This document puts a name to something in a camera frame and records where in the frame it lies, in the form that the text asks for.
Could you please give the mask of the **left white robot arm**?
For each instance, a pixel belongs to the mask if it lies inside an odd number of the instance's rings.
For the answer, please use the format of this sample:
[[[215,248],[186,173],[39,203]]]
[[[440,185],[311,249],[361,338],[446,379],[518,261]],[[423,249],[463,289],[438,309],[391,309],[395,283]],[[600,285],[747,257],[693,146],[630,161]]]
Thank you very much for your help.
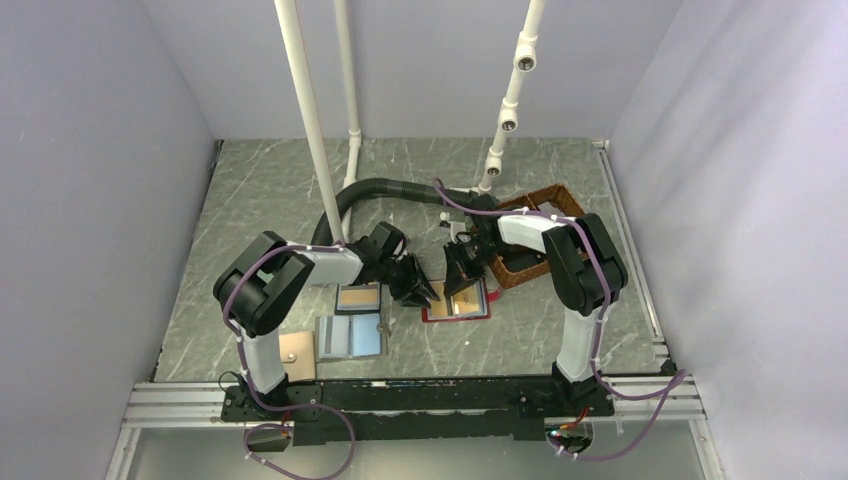
[[[439,298],[417,257],[407,252],[405,234],[387,222],[346,245],[289,243],[265,231],[219,276],[213,296],[236,336],[240,381],[258,417],[272,420],[286,409],[289,376],[280,359],[278,329],[301,291],[311,285],[371,283],[388,287],[404,307],[428,308]]]

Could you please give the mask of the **red leather card holder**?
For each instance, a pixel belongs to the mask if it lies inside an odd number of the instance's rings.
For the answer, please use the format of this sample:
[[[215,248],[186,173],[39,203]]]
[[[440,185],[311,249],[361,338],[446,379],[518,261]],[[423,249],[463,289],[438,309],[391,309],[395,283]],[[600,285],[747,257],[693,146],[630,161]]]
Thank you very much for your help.
[[[489,290],[483,279],[453,296],[445,294],[443,280],[432,281],[431,287],[440,299],[421,310],[423,323],[488,319],[491,317],[491,304],[500,298],[502,292],[500,287]]]

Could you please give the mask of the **gold VIP card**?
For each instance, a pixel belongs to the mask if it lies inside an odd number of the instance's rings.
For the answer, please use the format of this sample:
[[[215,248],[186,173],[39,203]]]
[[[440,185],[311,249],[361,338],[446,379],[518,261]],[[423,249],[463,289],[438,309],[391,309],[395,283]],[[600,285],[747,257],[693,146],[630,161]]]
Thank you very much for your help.
[[[485,316],[486,298],[477,288],[467,288],[453,297],[443,297],[433,302],[429,310],[430,319],[455,319]]]

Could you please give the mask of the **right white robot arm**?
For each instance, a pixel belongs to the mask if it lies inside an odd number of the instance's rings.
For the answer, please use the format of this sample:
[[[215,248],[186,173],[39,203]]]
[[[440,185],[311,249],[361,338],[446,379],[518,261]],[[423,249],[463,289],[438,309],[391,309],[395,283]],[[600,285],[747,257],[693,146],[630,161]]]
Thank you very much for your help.
[[[463,206],[446,190],[438,187],[436,192],[474,224],[471,232],[444,246],[446,297],[482,279],[486,264],[510,246],[544,256],[554,290],[566,308],[553,368],[561,381],[552,386],[551,401],[564,415],[578,413],[600,390],[595,376],[602,324],[628,283],[627,269],[603,221],[596,214],[562,216],[527,206],[499,209],[488,195],[474,196]]]

